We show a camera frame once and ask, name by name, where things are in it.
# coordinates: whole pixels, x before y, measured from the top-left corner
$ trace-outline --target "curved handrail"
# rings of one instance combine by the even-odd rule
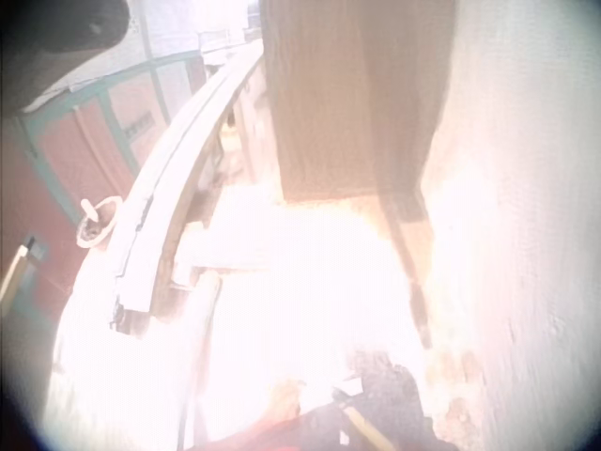
[[[108,248],[114,301],[123,308],[149,312],[164,294],[195,182],[262,54],[262,41],[249,44],[211,77],[177,114],[134,182]]]

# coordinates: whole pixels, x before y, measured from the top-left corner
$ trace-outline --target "white wall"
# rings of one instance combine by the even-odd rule
[[[601,12],[459,4],[422,188],[436,302],[466,315],[485,449],[570,449],[601,396]]]

